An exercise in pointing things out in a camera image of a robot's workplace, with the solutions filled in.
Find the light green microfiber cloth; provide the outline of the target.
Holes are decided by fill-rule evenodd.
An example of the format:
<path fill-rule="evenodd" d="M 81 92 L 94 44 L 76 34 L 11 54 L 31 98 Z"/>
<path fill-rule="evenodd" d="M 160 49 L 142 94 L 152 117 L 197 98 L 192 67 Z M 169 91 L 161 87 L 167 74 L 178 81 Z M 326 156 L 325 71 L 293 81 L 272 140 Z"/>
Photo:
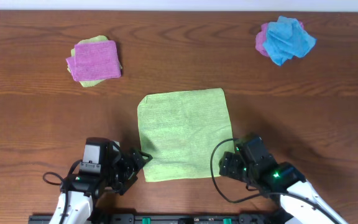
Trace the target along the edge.
<path fill-rule="evenodd" d="M 218 160 L 232 137 L 223 89 L 175 91 L 145 96 L 137 107 L 140 145 L 153 158 L 146 182 L 203 179 L 218 175 Z"/>

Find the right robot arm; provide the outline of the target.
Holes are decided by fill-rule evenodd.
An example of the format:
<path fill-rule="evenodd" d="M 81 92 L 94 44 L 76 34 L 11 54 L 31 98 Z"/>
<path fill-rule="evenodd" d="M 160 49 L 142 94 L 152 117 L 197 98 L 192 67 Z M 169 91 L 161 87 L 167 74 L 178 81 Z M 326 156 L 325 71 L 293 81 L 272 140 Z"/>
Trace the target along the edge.
<path fill-rule="evenodd" d="M 225 152 L 219 161 L 219 175 L 246 184 L 248 191 L 257 193 L 230 203 L 265 197 L 273 200 L 279 211 L 266 219 L 267 223 L 345 223 L 331 208 L 306 177 L 288 162 L 277 163 L 266 150 L 246 152 L 237 148 Z"/>

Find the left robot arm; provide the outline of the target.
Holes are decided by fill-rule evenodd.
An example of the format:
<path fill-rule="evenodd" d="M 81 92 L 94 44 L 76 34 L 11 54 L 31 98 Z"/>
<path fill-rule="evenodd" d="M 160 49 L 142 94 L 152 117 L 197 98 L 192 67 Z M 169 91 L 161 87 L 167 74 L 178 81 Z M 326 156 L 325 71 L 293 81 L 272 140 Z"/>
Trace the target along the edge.
<path fill-rule="evenodd" d="M 60 187 L 57 207 L 50 223 L 91 223 L 93 210 L 105 193 L 124 195 L 137 174 L 152 160 L 138 149 L 122 152 L 119 142 L 87 138 L 83 158 L 75 161 L 65 178 L 46 172 L 43 181 Z"/>

